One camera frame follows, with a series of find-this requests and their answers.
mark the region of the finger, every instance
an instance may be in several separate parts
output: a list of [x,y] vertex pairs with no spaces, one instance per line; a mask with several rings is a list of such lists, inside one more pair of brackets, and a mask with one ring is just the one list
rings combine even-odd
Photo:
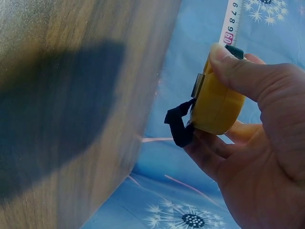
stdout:
[[294,65],[257,64],[239,60],[220,44],[212,46],[209,60],[215,75],[223,84],[256,102],[274,91],[294,85],[295,77],[298,76],[291,75],[292,70],[296,71],[297,68]]
[[245,58],[253,63],[257,63],[257,64],[266,64],[262,59],[260,59],[259,57],[251,54],[251,53],[247,53],[244,55]]
[[205,174],[217,181],[218,169],[225,161],[224,158],[212,152],[196,135],[193,141],[184,147],[184,150]]
[[244,124],[237,120],[225,135],[235,144],[245,145],[261,126],[261,124]]
[[205,131],[196,129],[194,134],[198,137],[202,144],[210,149],[211,152],[221,156],[222,158],[227,159],[239,149],[237,145],[227,144],[218,136],[212,135]]

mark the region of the black wrist strap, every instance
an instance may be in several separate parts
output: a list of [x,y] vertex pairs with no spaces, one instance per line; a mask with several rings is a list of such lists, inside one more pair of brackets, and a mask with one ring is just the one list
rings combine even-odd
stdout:
[[174,109],[168,110],[165,117],[164,123],[170,125],[173,140],[181,148],[187,146],[193,140],[194,127],[191,124],[184,127],[182,117],[187,115],[195,101],[196,99],[192,99]]

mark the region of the hand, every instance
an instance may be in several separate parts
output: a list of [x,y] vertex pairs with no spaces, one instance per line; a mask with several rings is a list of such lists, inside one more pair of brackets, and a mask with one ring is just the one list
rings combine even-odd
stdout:
[[305,72],[291,64],[238,60],[215,44],[219,80],[258,103],[261,124],[237,121],[235,144],[196,130],[185,151],[223,194],[243,229],[305,229]]

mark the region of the printed number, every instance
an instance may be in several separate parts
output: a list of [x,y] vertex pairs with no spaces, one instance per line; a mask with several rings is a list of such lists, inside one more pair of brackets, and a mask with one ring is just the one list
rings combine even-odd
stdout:
[[231,45],[233,43],[233,37],[234,35],[229,33],[229,32],[225,32],[224,34],[224,43]]

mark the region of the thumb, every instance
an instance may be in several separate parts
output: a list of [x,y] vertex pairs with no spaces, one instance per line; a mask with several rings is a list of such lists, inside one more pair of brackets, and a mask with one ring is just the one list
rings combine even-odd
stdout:
[[209,61],[223,84],[256,102],[285,86],[281,79],[289,75],[287,64],[256,64],[239,60],[218,43],[211,47]]

